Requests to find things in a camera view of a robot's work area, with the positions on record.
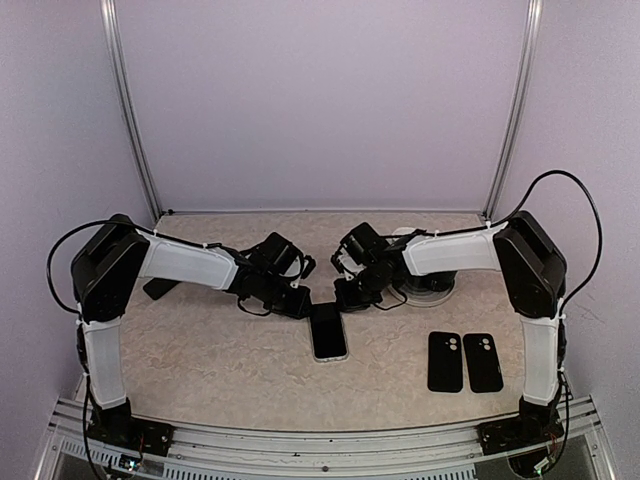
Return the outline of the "black smartphone white edge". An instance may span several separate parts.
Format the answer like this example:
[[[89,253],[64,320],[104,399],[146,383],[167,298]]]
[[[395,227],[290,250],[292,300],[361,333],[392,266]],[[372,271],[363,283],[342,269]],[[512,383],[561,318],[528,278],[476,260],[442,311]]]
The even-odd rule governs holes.
[[[342,360],[348,356],[341,312],[335,302],[313,304],[309,325],[316,361]]]

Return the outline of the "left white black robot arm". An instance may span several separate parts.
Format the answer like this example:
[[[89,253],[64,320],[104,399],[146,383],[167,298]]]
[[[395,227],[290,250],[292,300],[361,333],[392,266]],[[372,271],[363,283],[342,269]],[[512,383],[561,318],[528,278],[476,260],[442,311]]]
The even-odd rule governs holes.
[[[232,294],[239,303],[256,299],[265,316],[303,319],[310,313],[310,291],[299,282],[315,262],[276,232],[238,251],[144,229],[124,214],[94,225],[97,232],[72,260],[71,277],[90,391],[105,409],[99,424],[118,444],[133,443],[140,434],[137,418],[120,407],[127,402],[120,326],[138,279],[147,279],[147,293],[154,299],[189,283]]]

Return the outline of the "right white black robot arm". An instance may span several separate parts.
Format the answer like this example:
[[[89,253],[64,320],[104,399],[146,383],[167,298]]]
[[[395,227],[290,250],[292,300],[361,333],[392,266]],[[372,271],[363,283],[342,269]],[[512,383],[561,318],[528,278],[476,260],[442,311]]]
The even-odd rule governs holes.
[[[411,278],[455,275],[460,271],[501,273],[524,335],[522,398],[531,404],[513,419],[511,433],[535,442],[551,424],[543,407],[559,390],[562,364],[561,308],[567,261],[535,217],[520,210],[502,223],[450,232],[400,229],[383,236],[363,222],[340,241],[331,263],[342,275],[348,310],[365,309],[380,293]]]

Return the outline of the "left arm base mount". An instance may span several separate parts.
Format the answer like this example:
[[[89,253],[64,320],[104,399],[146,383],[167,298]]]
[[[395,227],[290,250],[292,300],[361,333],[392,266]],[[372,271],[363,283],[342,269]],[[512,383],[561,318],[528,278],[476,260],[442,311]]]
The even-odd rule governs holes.
[[[95,405],[88,427],[88,437],[105,444],[141,454],[166,457],[175,428],[168,423],[135,417],[128,398],[119,406]]]

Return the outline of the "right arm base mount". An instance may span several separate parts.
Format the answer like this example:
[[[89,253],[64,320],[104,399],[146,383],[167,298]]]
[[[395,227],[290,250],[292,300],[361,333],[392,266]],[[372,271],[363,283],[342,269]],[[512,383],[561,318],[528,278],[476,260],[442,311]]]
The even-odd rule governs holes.
[[[549,418],[524,414],[481,423],[477,432],[483,454],[492,455],[562,437],[564,427],[557,414]]]

